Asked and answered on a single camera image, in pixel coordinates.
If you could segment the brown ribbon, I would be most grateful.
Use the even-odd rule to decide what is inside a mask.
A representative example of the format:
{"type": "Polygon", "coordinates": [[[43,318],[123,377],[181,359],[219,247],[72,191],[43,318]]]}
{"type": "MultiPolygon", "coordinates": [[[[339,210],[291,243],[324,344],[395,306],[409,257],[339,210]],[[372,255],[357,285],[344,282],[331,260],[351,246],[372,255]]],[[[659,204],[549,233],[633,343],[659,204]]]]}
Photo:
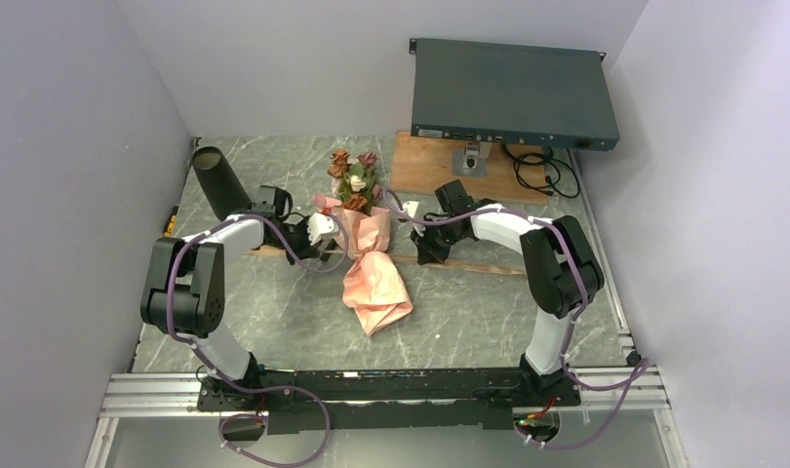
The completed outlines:
{"type": "MultiPolygon", "coordinates": [[[[286,252],[281,249],[276,249],[272,247],[262,247],[259,250],[251,250],[247,251],[247,255],[251,256],[270,256],[270,257],[286,257],[286,252]]],[[[390,253],[389,257],[394,262],[400,263],[407,263],[407,264],[417,264],[417,258],[413,255],[405,255],[405,254],[397,254],[397,253],[390,253]]],[[[457,270],[457,271],[466,271],[466,272],[473,272],[473,273],[484,273],[484,274],[496,274],[496,275],[503,275],[503,276],[520,276],[526,277],[526,271],[523,269],[516,269],[504,266],[496,266],[496,265],[489,265],[489,264],[480,264],[480,263],[472,263],[472,262],[465,262],[460,260],[448,259],[443,263],[427,263],[424,264],[424,267],[428,268],[435,268],[435,269],[444,269],[444,270],[457,270]]]]}

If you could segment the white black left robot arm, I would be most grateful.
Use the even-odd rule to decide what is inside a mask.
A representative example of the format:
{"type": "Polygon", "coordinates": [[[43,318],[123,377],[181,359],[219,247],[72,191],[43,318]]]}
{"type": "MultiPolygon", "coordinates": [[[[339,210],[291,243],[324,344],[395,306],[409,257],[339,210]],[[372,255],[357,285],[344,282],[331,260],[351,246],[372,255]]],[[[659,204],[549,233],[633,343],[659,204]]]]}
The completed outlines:
{"type": "Polygon", "coordinates": [[[291,196],[284,189],[263,185],[258,195],[209,229],[157,239],[140,300],[142,320],[187,345],[209,377],[224,383],[223,397],[239,410],[259,401],[264,369],[223,320],[226,265],[268,246],[305,266],[325,241],[347,234],[330,211],[290,223],[291,196]]]}

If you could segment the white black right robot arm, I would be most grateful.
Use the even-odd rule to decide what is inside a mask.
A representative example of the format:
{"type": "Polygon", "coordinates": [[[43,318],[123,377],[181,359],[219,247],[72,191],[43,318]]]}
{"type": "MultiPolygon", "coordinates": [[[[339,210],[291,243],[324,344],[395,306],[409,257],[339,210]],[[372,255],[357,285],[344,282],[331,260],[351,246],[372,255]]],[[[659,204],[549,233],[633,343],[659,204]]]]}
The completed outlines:
{"type": "Polygon", "coordinates": [[[519,391],[541,405],[567,378],[566,364],[574,329],[605,277],[585,233],[570,215],[544,218],[499,202],[476,201],[458,180],[435,192],[439,214],[416,215],[418,204],[399,207],[413,226],[411,239],[420,264],[441,264],[465,239],[486,241],[519,254],[536,306],[533,335],[520,359],[519,391]]]}

